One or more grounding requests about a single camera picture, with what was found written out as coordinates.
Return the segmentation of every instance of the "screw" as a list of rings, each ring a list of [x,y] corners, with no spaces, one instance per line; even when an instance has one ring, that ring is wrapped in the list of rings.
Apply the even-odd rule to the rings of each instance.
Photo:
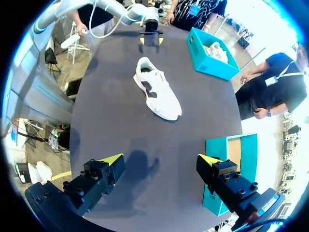
[[[37,198],[35,199],[35,203],[36,203],[36,204],[40,204],[41,202],[42,202],[42,199],[41,199],[41,198],[37,197]]]
[[[83,195],[84,195],[84,191],[83,191],[81,188],[78,188],[78,189],[76,190],[76,193],[77,193],[78,195],[80,195],[80,196],[83,196]]]
[[[256,190],[256,189],[257,189],[257,186],[258,186],[258,183],[257,183],[257,182],[252,182],[250,189],[251,189],[251,190]]]
[[[230,179],[230,176],[229,175],[225,175],[224,176],[224,181],[226,182],[226,181],[229,181],[229,179]]]
[[[49,192],[45,192],[45,193],[43,194],[43,196],[44,196],[45,198],[49,198],[49,197],[50,197],[50,194],[49,194]]]
[[[246,193],[246,191],[245,191],[244,189],[240,189],[240,190],[238,191],[238,195],[239,195],[240,197],[243,197],[243,196],[245,195],[245,193]]]
[[[94,180],[97,180],[98,179],[98,175],[94,173],[94,174],[91,175],[91,178],[94,179]]]
[[[235,177],[239,178],[241,176],[241,172],[235,172]]]

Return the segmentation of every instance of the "dark oval table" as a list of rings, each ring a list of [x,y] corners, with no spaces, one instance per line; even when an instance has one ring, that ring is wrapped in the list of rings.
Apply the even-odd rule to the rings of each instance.
[[[123,153],[126,170],[110,195],[85,218],[118,232],[202,232],[229,217],[202,206],[204,183],[196,172],[205,140],[241,133],[230,82],[196,72],[187,31],[139,40],[138,25],[119,27],[100,45],[81,83],[73,111],[70,155],[73,177],[90,159]],[[146,106],[133,80],[148,57],[178,98],[183,115],[165,121]]]

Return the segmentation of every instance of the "white sneaker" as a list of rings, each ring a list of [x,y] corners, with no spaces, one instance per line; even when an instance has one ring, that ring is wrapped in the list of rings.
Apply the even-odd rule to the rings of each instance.
[[[136,84],[146,95],[146,104],[156,115],[175,121],[182,115],[182,108],[169,87],[164,73],[158,70],[147,57],[142,57],[134,75]]]

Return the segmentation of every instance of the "shoe sole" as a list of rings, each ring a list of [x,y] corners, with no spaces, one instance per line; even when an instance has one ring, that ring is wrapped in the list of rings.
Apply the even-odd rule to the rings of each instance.
[[[138,86],[141,90],[143,90],[143,92],[144,92],[144,94],[145,94],[145,96],[146,96],[146,105],[148,106],[148,108],[149,108],[152,112],[154,112],[156,115],[158,115],[159,117],[161,117],[161,118],[163,118],[163,119],[165,119],[165,120],[167,120],[167,121],[176,121],[176,120],[178,119],[178,118],[176,118],[176,119],[169,119],[169,118],[166,118],[166,117],[164,117],[164,116],[162,116],[162,115],[159,115],[159,114],[156,112],[156,110],[152,107],[152,105],[148,104],[148,102],[149,102],[149,101],[148,101],[149,97],[148,97],[146,88],[145,88],[145,87],[143,86],[143,84],[138,80],[136,74],[134,75],[133,79],[134,79],[135,83],[137,84],[137,86]]]

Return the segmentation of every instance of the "teal box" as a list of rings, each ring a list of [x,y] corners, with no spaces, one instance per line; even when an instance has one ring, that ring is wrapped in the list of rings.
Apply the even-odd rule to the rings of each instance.
[[[241,175],[254,182],[257,169],[257,134],[242,134],[206,140],[206,155],[220,160],[230,159],[240,167]],[[204,187],[203,206],[220,216],[228,211],[214,192]]]
[[[220,47],[226,51],[228,64],[209,56],[204,46],[211,46],[214,42],[219,42]],[[217,37],[202,30],[192,28],[187,38],[187,43],[194,69],[196,71],[213,75],[224,80],[230,80],[239,72],[239,67],[233,56],[227,49],[225,43]]]

